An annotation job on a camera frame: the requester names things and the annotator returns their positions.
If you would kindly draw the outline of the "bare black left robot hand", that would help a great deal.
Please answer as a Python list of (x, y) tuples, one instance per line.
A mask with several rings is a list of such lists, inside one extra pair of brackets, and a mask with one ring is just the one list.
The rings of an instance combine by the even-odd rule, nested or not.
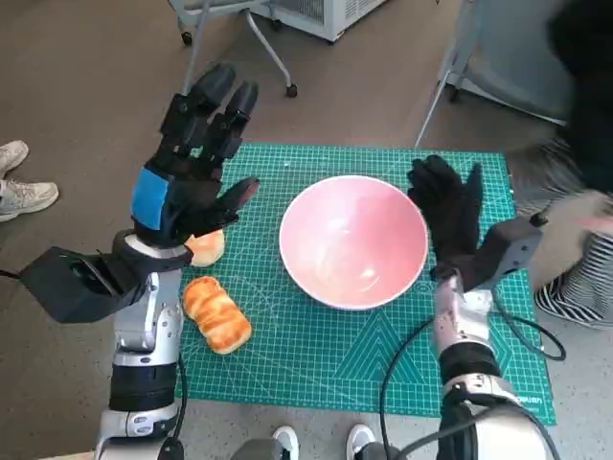
[(259, 96), (251, 81), (234, 90), (235, 78), (231, 64), (218, 63), (187, 93), (173, 96), (160, 145), (133, 190), (130, 214), (145, 244), (175, 247), (220, 230), (238, 220), (257, 192), (255, 176), (222, 187), (223, 164), (238, 153)]

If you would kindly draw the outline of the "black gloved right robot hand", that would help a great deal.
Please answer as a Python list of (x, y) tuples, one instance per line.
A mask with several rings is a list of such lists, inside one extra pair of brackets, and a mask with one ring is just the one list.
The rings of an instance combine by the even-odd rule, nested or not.
[(420, 208), (429, 229), (436, 265), (434, 280), (466, 267), (477, 252), (483, 203), (482, 166), (474, 164), (466, 180), (439, 155), (412, 162), (407, 195)]

